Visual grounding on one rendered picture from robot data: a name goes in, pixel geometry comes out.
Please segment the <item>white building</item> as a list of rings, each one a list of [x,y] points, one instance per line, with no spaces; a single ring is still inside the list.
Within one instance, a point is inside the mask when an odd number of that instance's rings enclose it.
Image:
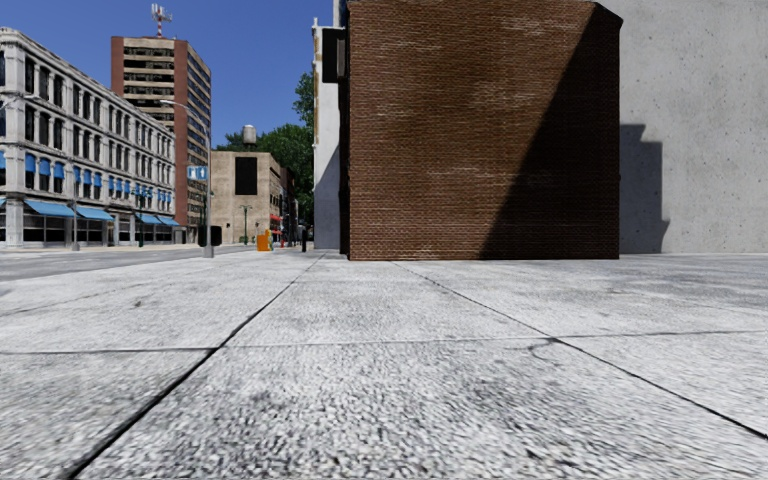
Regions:
[[[314,24],[314,242],[319,249],[343,250],[342,76],[347,0],[332,0],[330,26]]]

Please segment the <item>red brick building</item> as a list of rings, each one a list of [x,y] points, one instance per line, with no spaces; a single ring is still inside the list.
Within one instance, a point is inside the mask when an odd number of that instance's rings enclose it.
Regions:
[[[345,0],[352,261],[615,259],[620,30],[591,0]]]

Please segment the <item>trees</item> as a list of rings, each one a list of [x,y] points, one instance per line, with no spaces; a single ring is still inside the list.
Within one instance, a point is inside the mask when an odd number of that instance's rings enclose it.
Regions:
[[[217,145],[217,151],[259,151],[270,153],[282,166],[289,168],[295,179],[295,195],[299,202],[299,219],[314,223],[314,75],[303,73],[295,89],[298,98],[293,109],[302,121],[301,125],[284,124],[272,131],[260,134],[255,147],[243,144],[241,133],[226,134],[226,143]]]

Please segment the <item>tan concrete building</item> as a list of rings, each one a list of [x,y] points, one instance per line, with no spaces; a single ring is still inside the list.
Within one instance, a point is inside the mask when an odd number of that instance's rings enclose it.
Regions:
[[[258,134],[251,125],[242,129],[243,144],[255,147]],[[217,151],[212,153],[211,222],[222,227],[222,241],[242,243],[243,210],[248,211],[249,243],[266,229],[272,245],[295,240],[298,202],[293,172],[282,167],[270,153],[259,151]]]

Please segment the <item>grey street lamp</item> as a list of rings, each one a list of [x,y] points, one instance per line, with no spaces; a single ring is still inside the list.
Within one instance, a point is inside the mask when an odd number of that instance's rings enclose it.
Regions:
[[[212,244],[212,235],[211,235],[212,192],[211,192],[210,168],[211,168],[212,149],[211,149],[211,143],[210,143],[210,130],[206,126],[203,126],[202,129],[205,134],[204,142],[207,148],[206,165],[193,166],[192,167],[193,175],[190,175],[190,173],[187,172],[187,179],[192,179],[195,181],[204,181],[206,184],[206,200],[205,200],[205,211],[204,211],[206,235],[205,235],[205,244],[202,246],[202,248],[203,248],[203,257],[212,259],[215,257],[215,250],[214,250],[214,245]]]

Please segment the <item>dark street lamp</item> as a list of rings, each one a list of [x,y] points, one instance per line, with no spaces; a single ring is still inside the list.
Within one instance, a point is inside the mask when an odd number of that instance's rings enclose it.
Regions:
[[[143,218],[143,209],[144,209],[145,200],[146,200],[146,197],[145,197],[146,188],[144,186],[142,186],[142,185],[136,184],[134,193],[135,193],[135,198],[136,198],[136,203],[137,203],[137,208],[138,208],[138,213],[136,214],[136,217],[139,220],[138,246],[140,248],[142,248],[144,246],[144,239],[145,239],[145,235],[144,235],[145,221],[144,221],[144,218]]]

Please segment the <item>brown brick tower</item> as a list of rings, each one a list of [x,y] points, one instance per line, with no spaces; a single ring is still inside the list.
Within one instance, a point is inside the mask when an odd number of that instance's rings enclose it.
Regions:
[[[186,40],[111,39],[111,88],[175,135],[173,240],[196,243],[205,231],[206,186],[187,178],[189,166],[208,163],[211,71]]]

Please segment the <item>grey pole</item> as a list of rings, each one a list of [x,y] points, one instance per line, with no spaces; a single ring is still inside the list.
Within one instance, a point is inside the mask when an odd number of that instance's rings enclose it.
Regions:
[[[78,214],[77,214],[77,175],[75,172],[75,162],[72,156],[67,157],[67,172],[69,174],[70,185],[70,207],[73,211],[72,214],[72,227],[71,227],[71,251],[78,252],[80,250],[78,242]]]

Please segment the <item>pale stone building blue awnings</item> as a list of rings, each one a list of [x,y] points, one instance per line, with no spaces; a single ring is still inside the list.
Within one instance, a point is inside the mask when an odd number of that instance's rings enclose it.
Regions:
[[[71,248],[67,157],[81,247],[173,243],[175,137],[18,30],[0,27],[0,249]]]

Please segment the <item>pale concrete building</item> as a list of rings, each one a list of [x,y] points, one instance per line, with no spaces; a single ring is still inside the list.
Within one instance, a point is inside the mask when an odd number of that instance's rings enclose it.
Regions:
[[[768,252],[768,0],[599,0],[620,30],[620,250]]]

